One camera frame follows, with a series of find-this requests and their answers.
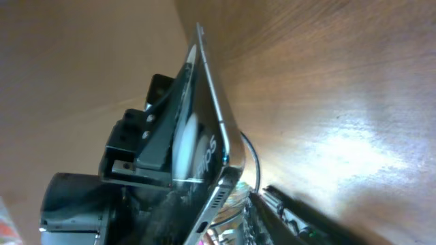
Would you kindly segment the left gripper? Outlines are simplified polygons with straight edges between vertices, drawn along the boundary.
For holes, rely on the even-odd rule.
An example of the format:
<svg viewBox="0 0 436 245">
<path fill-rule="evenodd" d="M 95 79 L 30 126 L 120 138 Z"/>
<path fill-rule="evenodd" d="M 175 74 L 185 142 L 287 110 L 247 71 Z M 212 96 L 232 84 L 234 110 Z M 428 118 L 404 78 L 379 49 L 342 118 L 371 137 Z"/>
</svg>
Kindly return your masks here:
<svg viewBox="0 0 436 245">
<path fill-rule="evenodd" d="M 155 208 L 170 192 L 167 160 L 189 76 L 153 75 L 145 111 L 113 127 L 96 175 L 55 174 L 40 209 L 42 244 L 143 244 Z"/>
</svg>

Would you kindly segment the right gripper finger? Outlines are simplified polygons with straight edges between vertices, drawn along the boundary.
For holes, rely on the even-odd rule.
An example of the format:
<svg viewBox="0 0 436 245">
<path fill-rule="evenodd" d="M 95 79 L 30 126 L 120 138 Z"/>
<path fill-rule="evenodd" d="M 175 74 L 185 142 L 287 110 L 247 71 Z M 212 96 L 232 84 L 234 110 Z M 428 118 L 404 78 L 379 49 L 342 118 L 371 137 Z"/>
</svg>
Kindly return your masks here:
<svg viewBox="0 0 436 245">
<path fill-rule="evenodd" d="M 366 244 L 343 225 L 273 186 L 249 194 L 243 210 L 243 239 L 245 244 Z"/>
</svg>

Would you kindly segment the black smartphone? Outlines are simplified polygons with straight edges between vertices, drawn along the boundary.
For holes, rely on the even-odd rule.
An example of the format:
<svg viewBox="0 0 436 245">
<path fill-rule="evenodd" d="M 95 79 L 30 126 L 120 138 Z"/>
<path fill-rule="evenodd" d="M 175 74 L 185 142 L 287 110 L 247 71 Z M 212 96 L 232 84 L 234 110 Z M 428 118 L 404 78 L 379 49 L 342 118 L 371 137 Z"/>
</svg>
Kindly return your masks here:
<svg viewBox="0 0 436 245">
<path fill-rule="evenodd" d="M 212 224 L 245 167 L 242 137 L 196 24 L 179 74 L 189 76 L 167 160 L 171 164 L 169 222 L 159 238 L 197 244 Z"/>
</svg>

